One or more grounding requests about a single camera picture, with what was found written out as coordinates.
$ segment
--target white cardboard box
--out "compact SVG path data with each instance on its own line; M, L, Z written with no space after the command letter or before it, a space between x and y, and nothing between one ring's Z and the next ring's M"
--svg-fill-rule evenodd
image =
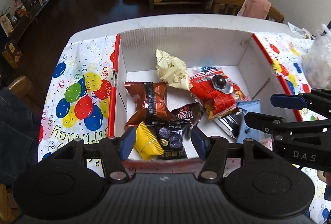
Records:
M274 93L289 94L283 78L276 76L271 58L256 36L249 32L213 28L146 28L120 33L116 38L114 74L116 90L110 101L109 135L121 136L125 123L135 113L135 103L127 93L125 81L161 81L156 73L156 49L174 55L186 63L190 75L195 67L222 66L244 94L261 100L261 112L284 117L287 121L300 120L298 112L273 107ZM168 87L166 104L171 111L194 100L189 91ZM207 135L227 136L204 113L198 127ZM188 158L197 157L191 141L184 141ZM133 149L129 159L141 159Z

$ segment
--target red snack package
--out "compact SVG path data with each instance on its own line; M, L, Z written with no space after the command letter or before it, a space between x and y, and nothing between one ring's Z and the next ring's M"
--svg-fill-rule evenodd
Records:
M152 125L155 118L163 121L177 120L164 103L167 95L166 83L125 82L125 87L137 104L136 112L125 124L125 128L138 126L141 122Z
M215 89L211 82L214 75L223 76L233 86L233 93L225 94ZM221 69L200 72L190 77L190 82L193 85L191 92L202 102L204 109L208 111L209 120L226 116L237 107L236 103L238 101L248 101L249 99Z

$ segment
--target birthday tablecloth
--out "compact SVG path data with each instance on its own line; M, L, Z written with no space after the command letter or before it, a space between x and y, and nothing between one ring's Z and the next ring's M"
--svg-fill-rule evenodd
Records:
M68 43L53 73L39 133L38 160L75 138L86 144L107 136L116 36ZM100 160L87 167L103 176Z
M255 35L271 57L275 73L285 79L292 94L310 92L301 61L312 41L286 34ZM45 101L39 161L75 138L92 144L107 136L115 39L116 36L107 36L65 46ZM300 114L304 121L323 118L307 109ZM103 176L100 163L98 159L90 159L87 167ZM323 199L326 184L318 179L316 170L304 168L302 171L315 184L315 197L307 214L316 223L323 223L331 209L331 202Z

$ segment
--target clothes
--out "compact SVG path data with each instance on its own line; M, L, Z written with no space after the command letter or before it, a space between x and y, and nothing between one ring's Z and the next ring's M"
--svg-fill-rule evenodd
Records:
M31 112L6 87L0 91L0 184L38 162L39 126Z
M245 0L238 12L238 16L265 20L271 3L268 0Z

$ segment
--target light blue snack package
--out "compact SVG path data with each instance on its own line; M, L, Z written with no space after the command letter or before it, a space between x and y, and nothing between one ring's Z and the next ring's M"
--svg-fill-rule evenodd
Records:
M242 118L241 118L241 125L240 125L237 143L242 144L244 139L246 138L252 138L255 139L256 141L263 140L265 137L262 131L249 128L245 123L245 115L248 112L261 113L260 100L249 101L249 102L237 102L237 107L241 108L243 112L241 115Z

